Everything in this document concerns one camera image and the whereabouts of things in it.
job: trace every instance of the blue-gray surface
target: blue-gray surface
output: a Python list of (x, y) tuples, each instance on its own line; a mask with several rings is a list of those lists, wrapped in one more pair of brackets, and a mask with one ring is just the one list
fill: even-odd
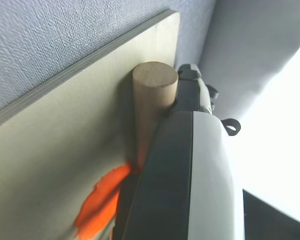
[(166, 9), (177, 65), (199, 63), (215, 0), (0, 0), (0, 109)]

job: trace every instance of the plywood board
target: plywood board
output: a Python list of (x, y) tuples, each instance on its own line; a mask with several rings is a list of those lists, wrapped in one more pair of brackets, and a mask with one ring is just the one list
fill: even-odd
[(132, 69), (174, 65), (179, 21), (157, 15), (0, 111), (0, 240), (74, 238), (95, 183), (135, 157)]

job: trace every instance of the bright white light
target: bright white light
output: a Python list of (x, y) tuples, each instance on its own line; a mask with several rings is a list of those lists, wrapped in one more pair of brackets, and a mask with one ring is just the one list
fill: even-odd
[(240, 122), (243, 188), (300, 221), (300, 49)]

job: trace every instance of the orange patch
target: orange patch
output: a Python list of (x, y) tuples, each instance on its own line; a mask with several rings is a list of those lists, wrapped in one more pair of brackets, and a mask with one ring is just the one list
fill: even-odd
[(116, 213), (120, 183), (132, 171), (127, 163), (106, 175), (94, 186), (74, 221), (79, 240), (90, 240), (102, 230)]

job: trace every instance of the orange object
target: orange object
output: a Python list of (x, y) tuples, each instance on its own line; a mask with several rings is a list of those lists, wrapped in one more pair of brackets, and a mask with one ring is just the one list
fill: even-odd
[(131, 173), (127, 163), (106, 175), (94, 186), (74, 221), (79, 240), (90, 240), (102, 230), (116, 213), (120, 183)]

